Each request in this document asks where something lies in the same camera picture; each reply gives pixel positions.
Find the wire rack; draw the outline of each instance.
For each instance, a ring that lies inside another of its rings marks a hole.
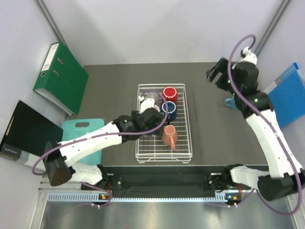
[[[193,156],[185,84],[140,84],[138,86],[137,110],[140,110],[139,95],[149,90],[162,93],[163,89],[168,86],[175,87],[178,91],[177,118],[171,122],[178,133],[176,149],[172,150],[170,146],[166,146],[162,142],[161,136],[144,135],[136,141],[135,157],[139,163],[173,161],[189,163]]]

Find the table surface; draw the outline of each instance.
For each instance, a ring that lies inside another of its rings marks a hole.
[[[88,65],[87,87],[78,116],[103,118],[105,123],[136,109],[137,88],[144,83],[184,83],[192,135],[193,157],[185,165],[266,165],[265,156],[252,129],[239,111],[224,105],[229,97],[206,80],[215,63],[151,63]],[[102,150],[105,166],[140,165],[135,142]],[[181,165],[181,162],[147,162],[142,165]]]

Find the teal cutting board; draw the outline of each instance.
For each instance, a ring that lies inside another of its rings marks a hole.
[[[100,118],[94,119],[78,119],[78,120],[67,120],[62,125],[63,129],[63,141],[69,141],[77,137],[81,137],[85,134],[91,133],[104,126],[104,120]],[[102,150],[96,151],[83,159],[79,160],[79,163],[95,166],[102,162]]]

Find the blue cup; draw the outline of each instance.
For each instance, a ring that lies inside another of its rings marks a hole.
[[[167,120],[172,122],[177,117],[177,107],[176,107],[176,104],[172,101],[167,101],[167,106],[168,106]],[[165,114],[165,103],[162,103],[162,105],[161,105],[161,112]]]
[[[227,99],[225,99],[224,100],[224,104],[226,106],[230,107],[232,110],[237,110],[234,98],[227,98]]]

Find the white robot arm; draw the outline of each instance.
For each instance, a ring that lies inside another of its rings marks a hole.
[[[44,159],[43,163],[52,186],[58,186],[68,181],[86,182],[91,185],[106,180],[107,173],[101,165],[88,166],[77,163],[83,157],[90,155],[100,149],[109,146],[122,144],[126,141],[136,140],[141,135],[122,135],[122,133],[142,132],[155,128],[163,120],[163,115],[155,108],[146,106],[143,112],[132,111],[131,116],[121,115],[117,119],[108,123],[103,128],[83,135],[79,138],[60,143],[48,143],[46,151],[58,145],[76,142],[58,149]],[[160,128],[151,133],[161,135],[163,129]]]
[[[206,73],[207,80],[212,82],[218,73],[222,73],[216,81],[216,85],[233,95],[236,107],[242,112],[261,145],[269,171],[251,169],[243,165],[232,165],[224,169],[222,177],[218,178],[217,181],[210,177],[209,184],[211,187],[220,187],[220,189],[244,184],[259,190],[266,200],[274,200],[297,192],[295,176],[300,177],[302,187],[304,187],[305,172],[292,154],[278,126],[275,111],[268,95],[257,90],[256,55],[246,47],[241,51],[241,56],[243,59],[231,66],[233,80],[241,94],[272,124],[277,131],[277,135],[260,116],[256,115],[249,106],[235,95],[228,79],[228,61],[225,58],[221,58],[216,66]],[[298,174],[294,173],[277,137],[280,137],[286,147]]]

